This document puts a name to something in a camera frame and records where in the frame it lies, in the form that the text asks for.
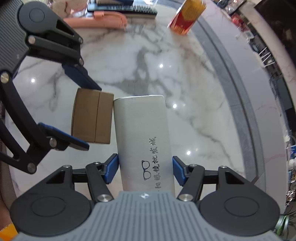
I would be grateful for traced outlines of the person left hand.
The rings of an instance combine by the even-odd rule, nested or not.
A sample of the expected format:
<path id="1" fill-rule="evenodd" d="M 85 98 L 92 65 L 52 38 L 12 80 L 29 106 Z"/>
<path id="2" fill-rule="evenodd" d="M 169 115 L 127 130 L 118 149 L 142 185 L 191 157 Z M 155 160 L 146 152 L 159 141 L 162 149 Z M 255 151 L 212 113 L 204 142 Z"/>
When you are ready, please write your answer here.
<path id="1" fill-rule="evenodd" d="M 11 221 L 10 212 L 5 205 L 2 197 L 0 200 L 0 228 L 1 228 L 1 240 L 10 241 L 18 235 L 14 224 Z"/>

